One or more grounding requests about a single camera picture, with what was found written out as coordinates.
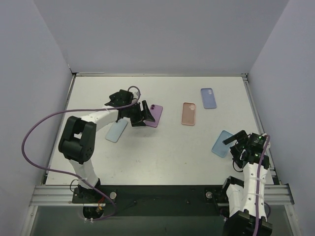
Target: white table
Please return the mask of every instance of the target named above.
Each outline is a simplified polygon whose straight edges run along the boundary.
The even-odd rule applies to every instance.
[[[101,108],[109,95],[132,85],[140,88],[141,100],[149,106],[162,105],[163,113],[157,128],[134,128],[129,123],[117,143],[105,140],[111,124],[98,131],[92,162],[102,184],[212,185],[223,184],[229,176],[243,179],[233,170],[230,153],[221,158],[211,152],[222,130],[258,133],[241,77],[77,77],[68,109]],[[213,89],[216,109],[203,108],[201,88]],[[195,126],[181,125],[184,102],[196,104]],[[87,114],[66,114],[61,130],[69,116]],[[58,145],[50,166],[74,171]],[[50,172],[46,184],[69,185],[72,180]],[[270,173],[267,184],[273,184]]]

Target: purple phone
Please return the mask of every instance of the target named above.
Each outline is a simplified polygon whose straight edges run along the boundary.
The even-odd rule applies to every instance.
[[[202,88],[201,97],[204,109],[217,108],[215,95],[213,94],[212,88]]]
[[[162,115],[163,107],[159,105],[151,105],[150,112],[153,118],[156,120],[155,122],[145,120],[145,124],[150,127],[156,128],[158,126],[159,119]]]

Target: smartphone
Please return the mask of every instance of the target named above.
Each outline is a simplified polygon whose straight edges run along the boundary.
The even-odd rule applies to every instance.
[[[185,102],[183,104],[183,125],[195,125],[196,105],[193,103]]]
[[[128,121],[125,119],[120,119],[119,121],[114,122],[108,130],[105,139],[116,143],[123,133],[124,129],[126,128],[127,124]]]
[[[156,128],[158,126],[159,119],[160,119],[160,117],[162,115],[162,111],[163,111],[163,107],[162,106],[152,104],[151,107],[150,107],[150,113],[151,113],[151,115],[153,116],[153,118],[156,121],[155,122],[151,122],[151,121],[146,121],[145,120],[144,123],[147,126]]]
[[[233,142],[225,145],[223,143],[224,140],[232,137],[233,134],[223,130],[220,134],[220,136],[218,137],[216,143],[213,145],[213,148],[211,149],[211,151],[218,155],[219,157],[225,157],[230,149],[230,146],[232,145]]]
[[[201,98],[204,109],[217,108],[217,103],[215,100],[215,95],[213,94],[212,88],[202,88]]]

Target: light blue phone case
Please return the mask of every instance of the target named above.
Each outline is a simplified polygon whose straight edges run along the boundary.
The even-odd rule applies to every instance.
[[[212,152],[216,155],[218,155],[219,157],[225,157],[230,149],[230,146],[232,145],[233,142],[225,145],[223,143],[223,141],[225,139],[228,139],[229,137],[233,136],[233,134],[223,130],[220,134],[220,136],[218,137],[216,143],[214,144],[213,148],[212,148]]]
[[[201,97],[204,109],[217,108],[217,103],[212,88],[202,88]]]
[[[123,133],[124,129],[126,128],[128,121],[125,119],[120,119],[118,122],[114,122],[112,127],[108,130],[105,139],[116,143],[120,138],[121,134]]]

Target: wire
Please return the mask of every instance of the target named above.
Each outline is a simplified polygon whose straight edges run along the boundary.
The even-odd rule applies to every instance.
[[[243,172],[243,170],[240,170],[240,171],[237,171],[236,169],[235,169],[235,166],[234,166],[234,164],[235,164],[235,161],[233,161],[233,169],[236,171],[236,172],[238,172],[238,173],[241,173],[241,172]]]
[[[257,178],[260,178],[260,167],[261,167],[261,164],[262,164],[262,160],[264,159],[264,155],[265,155],[265,152],[267,150],[267,147],[268,147],[268,144],[269,144],[269,141],[270,141],[270,135],[266,134],[266,143],[265,143],[265,147],[264,149],[262,150],[262,153],[260,155],[260,159],[259,159],[259,164],[258,164],[258,170],[257,170]],[[259,186],[260,186],[260,182],[259,180],[257,180],[257,184],[256,184],[256,221],[255,221],[255,229],[254,229],[254,233],[253,233],[253,236],[257,236],[257,233],[258,233],[258,227],[259,227]]]
[[[26,143],[26,140],[28,139],[28,137],[30,136],[30,134],[36,129],[36,127],[38,127],[40,124],[42,124],[45,120],[51,118],[51,117],[54,117],[56,115],[60,115],[60,114],[64,114],[64,113],[69,113],[69,112],[100,112],[100,111],[109,111],[109,110],[118,110],[118,109],[123,109],[123,108],[127,108],[127,107],[131,107],[133,106],[134,104],[136,104],[139,99],[140,99],[140,96],[141,96],[141,92],[140,92],[140,89],[136,86],[130,86],[128,88],[128,91],[131,89],[131,88],[136,88],[138,90],[138,98],[132,102],[131,104],[129,105],[125,105],[125,106],[121,106],[121,107],[113,107],[113,108],[100,108],[100,109],[72,109],[72,110],[64,110],[64,111],[59,111],[59,112],[54,112],[46,117],[44,117],[43,119],[41,119],[39,122],[37,122],[25,135],[23,141],[22,141],[22,144],[21,144],[21,151],[22,151],[22,155],[24,157],[24,159],[30,163],[32,166],[35,166],[39,169],[42,169],[42,170],[46,170],[46,171],[52,171],[52,172],[57,172],[57,173],[61,173],[61,174],[66,174],[66,175],[70,175],[70,176],[74,176],[78,179],[80,179],[83,183],[85,183],[88,187],[90,187],[91,189],[95,190],[97,193],[99,193],[101,196],[103,196],[105,199],[107,199],[114,207],[114,212],[107,215],[107,216],[103,216],[101,218],[98,218],[98,219],[95,219],[95,220],[104,220],[110,216],[113,216],[116,212],[117,212],[117,206],[115,205],[115,203],[113,202],[113,200],[111,198],[109,198],[106,194],[104,194],[103,192],[101,192],[100,190],[98,190],[97,188],[95,188],[94,186],[92,186],[91,184],[89,184],[85,179],[83,179],[81,176],[75,174],[75,173],[71,173],[71,172],[68,172],[68,171],[61,171],[61,170],[56,170],[56,169],[51,169],[51,168],[48,168],[48,167],[43,167],[43,166],[40,166],[40,165],[37,165],[36,163],[32,162],[28,156],[26,155],[25,153],[25,143]]]
[[[75,182],[75,181],[78,181],[78,179],[74,179],[73,181],[71,181],[71,183],[70,183],[70,191],[72,192],[72,193],[74,193],[73,191],[72,191],[72,189],[71,189],[71,186],[72,186],[72,184],[73,184],[73,182]]]
[[[268,214],[267,214],[267,219],[269,218],[269,216],[271,215],[271,207],[268,203],[265,202],[265,205],[268,207],[269,211],[268,211]]]

